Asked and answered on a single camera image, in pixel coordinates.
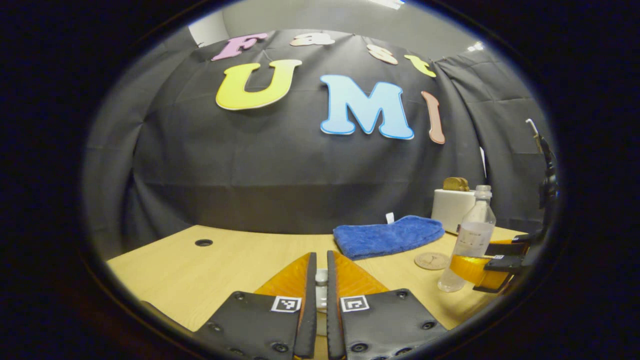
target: blue letter m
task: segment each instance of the blue letter m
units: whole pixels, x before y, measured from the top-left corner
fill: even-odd
[[[348,76],[323,75],[320,81],[329,88],[329,118],[322,122],[320,129],[327,134],[353,134],[356,126],[348,119],[348,108],[360,124],[362,131],[373,132],[378,115],[382,111],[382,125],[378,128],[387,138],[409,140],[413,130],[406,122],[402,107],[402,88],[379,82],[367,97],[360,87]]]

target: black curtain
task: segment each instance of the black curtain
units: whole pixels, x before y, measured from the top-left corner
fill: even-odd
[[[294,36],[308,32],[329,33],[335,43],[289,45]],[[329,234],[338,225],[384,223],[390,211],[396,218],[428,217],[433,190],[446,177],[465,177],[472,187],[486,182],[480,145],[498,225],[522,230],[541,219],[537,185],[544,164],[524,120],[533,118],[541,131],[546,128],[517,77],[496,82],[491,74],[485,79],[463,69],[456,72],[456,66],[471,65],[462,64],[460,56],[432,63],[437,77],[431,78],[403,57],[414,54],[410,51],[336,31],[272,31],[242,54],[218,61],[211,58],[226,41],[197,48],[186,35],[181,31],[167,40],[171,49],[159,45],[118,82],[88,142],[84,198],[93,239],[107,258],[195,224]],[[367,44],[391,51],[398,65],[373,58]],[[281,59],[303,62],[284,98],[241,111],[216,104],[225,69],[260,63],[246,86],[259,91],[271,82],[269,62]],[[349,76],[367,95],[380,81],[400,86],[415,137],[385,138],[378,131],[381,119],[367,135],[350,112],[356,124],[352,135],[323,133],[328,91],[319,78],[325,74]],[[478,113],[464,89],[480,89],[482,81],[493,81],[499,99],[503,86],[520,89],[518,95],[529,98],[527,107],[493,101],[487,102],[488,117]],[[422,91],[440,103],[443,145],[429,138]],[[514,134],[518,144],[512,144]]]
[[[487,51],[466,52],[435,63],[455,87],[484,150],[487,184],[497,225],[531,233],[542,228],[538,185],[545,176],[525,120],[556,149],[548,120],[516,68]]]

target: table surface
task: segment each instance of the table surface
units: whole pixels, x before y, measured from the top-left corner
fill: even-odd
[[[496,227],[492,240],[523,234]],[[199,247],[196,240],[213,244]],[[450,255],[456,236],[445,233],[425,246],[355,261],[389,290],[407,288],[447,329],[478,312],[496,294],[438,289],[443,270],[425,270],[414,263],[423,252]],[[326,268],[327,250],[339,251],[333,235],[264,234],[196,225],[107,262],[140,300],[191,331],[198,330],[234,291],[254,292],[283,267],[308,252],[317,253],[317,267]],[[326,338],[316,341],[316,359],[326,359]]]

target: water bottle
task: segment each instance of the water bottle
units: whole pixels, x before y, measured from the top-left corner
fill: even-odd
[[[453,255],[482,257],[489,247],[491,234],[495,227],[495,215],[489,206],[491,201],[491,186],[477,185],[475,194],[476,204],[462,218],[456,246]],[[438,280],[438,288],[447,293],[458,291],[467,283],[466,280],[456,275],[447,265],[447,268]]]

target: blue towel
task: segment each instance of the blue towel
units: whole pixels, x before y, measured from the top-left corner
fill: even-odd
[[[408,215],[393,224],[340,225],[333,230],[335,242],[351,260],[396,254],[421,247],[444,235],[442,223]]]

